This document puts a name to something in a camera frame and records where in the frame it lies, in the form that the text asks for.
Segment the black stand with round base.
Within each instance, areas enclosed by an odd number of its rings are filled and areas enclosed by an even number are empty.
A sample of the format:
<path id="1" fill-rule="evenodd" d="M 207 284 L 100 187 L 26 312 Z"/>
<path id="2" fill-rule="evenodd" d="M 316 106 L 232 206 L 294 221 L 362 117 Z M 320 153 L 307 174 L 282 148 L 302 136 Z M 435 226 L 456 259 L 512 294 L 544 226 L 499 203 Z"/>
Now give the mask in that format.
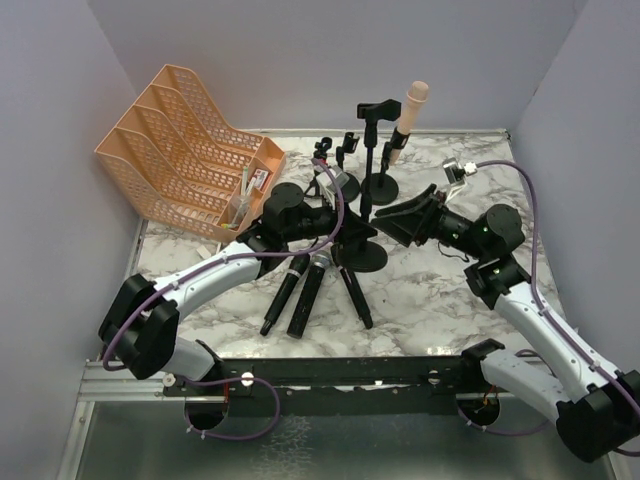
<path id="1" fill-rule="evenodd" d="M 391 138 L 384 144 L 380 171 L 372 174 L 370 185 L 373 205 L 389 205 L 397 198 L 399 194 L 398 184 L 396 180 L 387 173 L 387 171 L 389 167 L 397 161 L 401 151 L 407 143 L 408 138 L 408 134 L 402 134 L 395 129 Z"/>

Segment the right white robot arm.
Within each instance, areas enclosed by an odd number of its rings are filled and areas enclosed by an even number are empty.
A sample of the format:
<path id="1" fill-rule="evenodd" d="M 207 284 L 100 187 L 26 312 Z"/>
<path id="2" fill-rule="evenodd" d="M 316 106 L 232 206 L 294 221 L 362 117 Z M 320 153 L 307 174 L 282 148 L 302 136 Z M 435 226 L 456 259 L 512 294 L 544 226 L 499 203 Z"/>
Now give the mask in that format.
<path id="1" fill-rule="evenodd" d="M 380 209 L 373 225 L 404 246 L 429 240 L 475 258 L 464 273 L 471 291 L 514 326 L 550 368 L 545 373 L 498 344 L 467 350 L 483 378 L 555 425 L 565 446 L 592 462 L 639 435 L 639 374 L 597 354 L 543 300 L 513 252 L 525 240 L 519 212 L 506 204 L 469 220 L 430 185 L 412 200 Z"/>

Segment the beige pink microphone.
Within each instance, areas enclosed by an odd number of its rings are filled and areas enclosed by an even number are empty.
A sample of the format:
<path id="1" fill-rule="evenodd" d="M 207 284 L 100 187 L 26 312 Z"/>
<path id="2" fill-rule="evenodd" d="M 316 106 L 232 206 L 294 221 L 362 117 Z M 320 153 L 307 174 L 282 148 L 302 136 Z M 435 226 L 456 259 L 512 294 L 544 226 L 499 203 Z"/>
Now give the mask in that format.
<path id="1" fill-rule="evenodd" d="M 391 137 L 390 165 L 393 165 L 398 160 L 401 151 L 406 146 L 420 110 L 428 99 L 428 95 L 429 86 L 425 82 L 414 81 L 410 86 L 406 101 L 402 106 L 398 124 Z"/>

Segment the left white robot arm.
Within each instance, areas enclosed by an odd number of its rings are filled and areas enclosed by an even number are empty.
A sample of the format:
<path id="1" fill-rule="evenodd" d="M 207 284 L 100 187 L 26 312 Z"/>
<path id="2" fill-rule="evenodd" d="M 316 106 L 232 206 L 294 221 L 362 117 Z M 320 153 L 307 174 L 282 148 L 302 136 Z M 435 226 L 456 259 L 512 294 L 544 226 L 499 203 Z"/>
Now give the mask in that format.
<path id="1" fill-rule="evenodd" d="M 106 347 L 103 367 L 115 370 L 111 361 L 117 358 L 138 380 L 158 372 L 190 381 L 207 378 L 219 358 L 203 342 L 179 337 L 182 320 L 226 291 L 275 270 L 291 256 L 292 242 L 319 237 L 328 243 L 358 241 L 375 234 L 347 203 L 312 207 L 298 185 L 279 184 L 262 214 L 218 254 L 156 280 L 141 274 L 125 280 L 99 328 Z"/>

